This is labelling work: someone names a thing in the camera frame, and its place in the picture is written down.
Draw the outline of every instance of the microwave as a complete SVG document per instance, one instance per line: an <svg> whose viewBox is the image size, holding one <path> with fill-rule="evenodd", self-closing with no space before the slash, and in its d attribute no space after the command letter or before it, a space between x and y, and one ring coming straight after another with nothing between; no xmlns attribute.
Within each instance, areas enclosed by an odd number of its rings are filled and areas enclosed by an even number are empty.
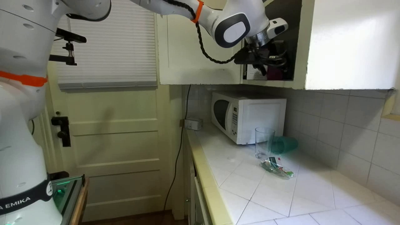
<svg viewBox="0 0 400 225"><path fill-rule="evenodd" d="M265 98L235 92L213 92L211 121L236 145L255 143L255 128L268 127L280 136L286 98Z"/></svg>

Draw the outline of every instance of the white cabinet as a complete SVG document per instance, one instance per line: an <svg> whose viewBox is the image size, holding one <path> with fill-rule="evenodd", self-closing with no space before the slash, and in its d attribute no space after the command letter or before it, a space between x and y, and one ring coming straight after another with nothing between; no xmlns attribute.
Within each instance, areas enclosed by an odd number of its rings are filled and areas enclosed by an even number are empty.
<svg viewBox="0 0 400 225"><path fill-rule="evenodd" d="M215 65L201 53L195 26L181 17L159 20L163 83L250 83L294 88L391 88L400 73L399 0L274 0L268 16L281 16L290 30L286 80L254 76L255 70ZM239 50L216 46L204 31L210 55L226 58Z"/></svg>

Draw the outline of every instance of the tiled wall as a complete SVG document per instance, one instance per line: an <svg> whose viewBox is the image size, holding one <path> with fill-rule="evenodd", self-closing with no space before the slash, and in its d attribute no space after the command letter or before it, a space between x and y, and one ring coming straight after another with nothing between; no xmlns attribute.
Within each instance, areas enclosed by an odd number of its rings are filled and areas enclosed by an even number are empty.
<svg viewBox="0 0 400 225"><path fill-rule="evenodd" d="M301 151L400 205L400 121L381 117L386 91L264 91L288 97L285 131Z"/></svg>

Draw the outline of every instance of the kitchen counter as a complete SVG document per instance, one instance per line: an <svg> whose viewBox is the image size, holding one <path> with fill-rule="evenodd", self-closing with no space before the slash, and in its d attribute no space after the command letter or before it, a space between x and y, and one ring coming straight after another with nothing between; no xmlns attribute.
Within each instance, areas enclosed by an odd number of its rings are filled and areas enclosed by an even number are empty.
<svg viewBox="0 0 400 225"><path fill-rule="evenodd" d="M400 207L340 172L303 155L280 155L294 171L265 171L254 145L236 146L214 126L188 131L194 163L215 225L389 225Z"/></svg>

